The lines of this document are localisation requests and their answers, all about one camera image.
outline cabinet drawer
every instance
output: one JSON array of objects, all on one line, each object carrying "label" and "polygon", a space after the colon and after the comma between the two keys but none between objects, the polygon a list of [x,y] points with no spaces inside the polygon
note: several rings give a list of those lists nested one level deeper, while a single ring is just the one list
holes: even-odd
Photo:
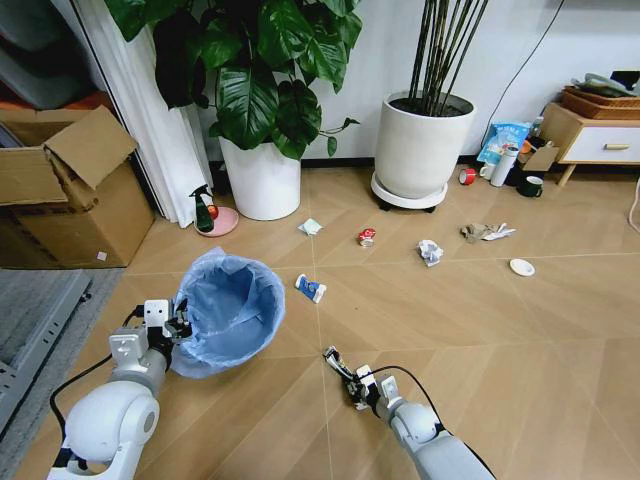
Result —
[{"label": "cabinet drawer", "polygon": [[562,163],[640,163],[640,128],[584,127]]}]

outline white plant pot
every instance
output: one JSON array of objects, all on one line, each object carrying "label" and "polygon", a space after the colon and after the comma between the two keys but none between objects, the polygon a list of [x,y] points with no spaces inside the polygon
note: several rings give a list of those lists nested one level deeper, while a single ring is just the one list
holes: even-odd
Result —
[{"label": "white plant pot", "polygon": [[300,162],[287,158],[273,143],[242,150],[220,138],[238,211],[253,220],[275,220],[300,206]]},{"label": "white plant pot", "polygon": [[464,112],[457,117],[424,117],[391,106],[393,100],[408,96],[409,92],[396,93],[382,104],[376,177],[394,195],[420,199],[442,192],[451,178],[475,107],[455,95],[447,103]]}]

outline blue trash bag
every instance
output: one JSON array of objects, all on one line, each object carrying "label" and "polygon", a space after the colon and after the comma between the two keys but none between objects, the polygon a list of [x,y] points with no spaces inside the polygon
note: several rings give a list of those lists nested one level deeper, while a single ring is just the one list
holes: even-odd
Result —
[{"label": "blue trash bag", "polygon": [[284,286],[257,260],[217,247],[182,278],[176,305],[187,299],[193,333],[173,351],[171,368],[204,378],[240,365],[265,348],[284,317]]}]

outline wooden floor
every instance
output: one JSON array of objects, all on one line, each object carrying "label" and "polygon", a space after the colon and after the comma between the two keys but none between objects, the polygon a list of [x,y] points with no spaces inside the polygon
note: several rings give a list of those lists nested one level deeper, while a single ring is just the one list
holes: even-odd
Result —
[{"label": "wooden floor", "polygon": [[[152,227],[76,371],[105,355],[107,335],[136,303],[175,294],[182,272],[216,245],[274,268],[287,315],[241,367],[201,381],[168,374],[137,478],[417,478],[385,426],[346,403],[320,356],[334,344],[353,367],[413,371],[498,478],[639,479],[640,235],[625,223],[634,178],[576,175],[564,189],[547,182],[539,199],[452,181],[429,215],[381,212],[370,174],[305,171],[296,213],[242,218],[218,240],[164,220]],[[308,217],[324,225],[315,238],[296,230]],[[518,232],[469,245],[458,230],[470,222]],[[378,235],[364,249],[355,236],[369,226]],[[444,248],[440,265],[424,266],[421,239]],[[513,274],[514,256],[529,258],[536,276]],[[327,284],[319,306],[293,289],[300,273]],[[69,388],[64,409],[108,376],[103,367]],[[44,478],[58,441],[50,415],[17,478]]]}]

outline cardboard box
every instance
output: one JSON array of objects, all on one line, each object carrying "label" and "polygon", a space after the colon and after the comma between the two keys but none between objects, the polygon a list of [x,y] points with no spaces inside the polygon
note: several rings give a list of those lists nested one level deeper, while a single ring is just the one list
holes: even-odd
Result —
[{"label": "cardboard box", "polygon": [[558,147],[545,145],[536,152],[521,153],[518,162],[523,172],[548,172],[558,156]]},{"label": "cardboard box", "polygon": [[28,145],[0,149],[0,266],[126,266],[154,218],[127,161],[136,143],[104,107],[62,112],[0,113]]}]

